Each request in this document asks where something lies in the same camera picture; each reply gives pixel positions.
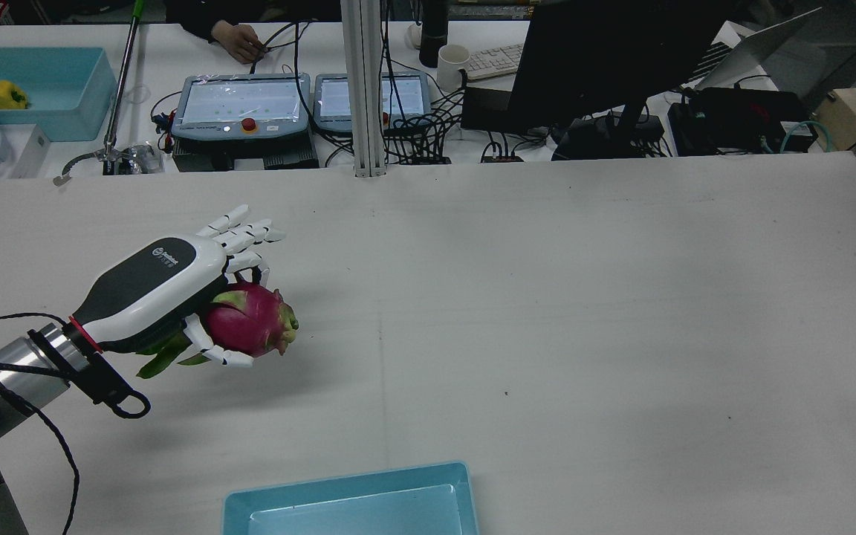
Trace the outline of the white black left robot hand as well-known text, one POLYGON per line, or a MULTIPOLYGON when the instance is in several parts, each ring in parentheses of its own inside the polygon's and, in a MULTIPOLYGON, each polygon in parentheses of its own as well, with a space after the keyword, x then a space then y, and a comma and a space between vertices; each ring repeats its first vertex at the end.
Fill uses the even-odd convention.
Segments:
POLYGON ((268 277, 268 264, 254 248, 286 234, 268 218, 245 223, 248 213, 241 204, 197 233, 147 244, 100 274, 69 322, 99 351, 136 353, 179 329, 208 360, 250 368, 253 357, 219 346, 200 318, 230 275, 248 270, 256 283, 268 277))

